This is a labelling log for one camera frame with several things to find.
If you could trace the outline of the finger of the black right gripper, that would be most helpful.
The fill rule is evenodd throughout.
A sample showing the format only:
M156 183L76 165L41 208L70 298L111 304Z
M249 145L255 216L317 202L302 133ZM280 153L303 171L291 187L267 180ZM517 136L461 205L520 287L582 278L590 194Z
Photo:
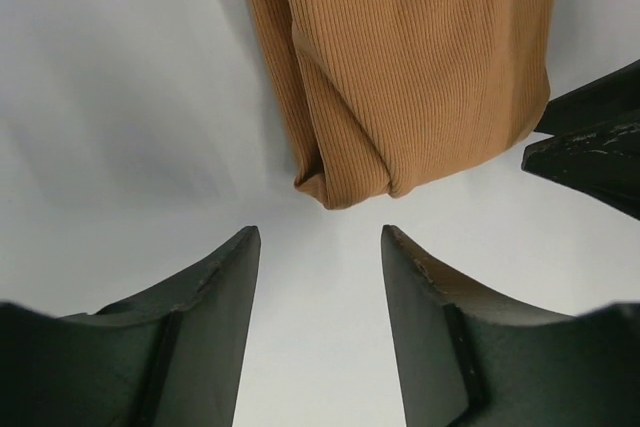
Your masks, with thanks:
M521 169L639 218L639 123L612 121L525 148Z
M536 133L563 135L639 109L640 61L548 102Z

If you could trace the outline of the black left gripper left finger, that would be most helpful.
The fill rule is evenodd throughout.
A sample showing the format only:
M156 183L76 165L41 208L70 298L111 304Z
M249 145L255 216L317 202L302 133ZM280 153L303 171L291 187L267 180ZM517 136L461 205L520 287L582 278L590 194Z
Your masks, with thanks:
M229 426L260 258L256 227L93 314L1 306L5 426Z

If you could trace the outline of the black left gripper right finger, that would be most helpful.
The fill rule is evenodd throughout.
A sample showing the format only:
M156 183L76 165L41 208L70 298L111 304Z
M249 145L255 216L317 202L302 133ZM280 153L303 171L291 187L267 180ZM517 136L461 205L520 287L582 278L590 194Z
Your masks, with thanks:
M382 268L410 426L635 426L639 307L567 316L506 296L381 234Z

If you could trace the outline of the mustard yellow tank top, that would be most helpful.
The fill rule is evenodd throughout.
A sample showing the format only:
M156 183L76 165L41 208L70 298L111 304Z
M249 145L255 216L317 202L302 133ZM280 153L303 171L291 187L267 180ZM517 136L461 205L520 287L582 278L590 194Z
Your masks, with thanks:
M554 0L249 0L298 191L344 209L476 167L550 96Z

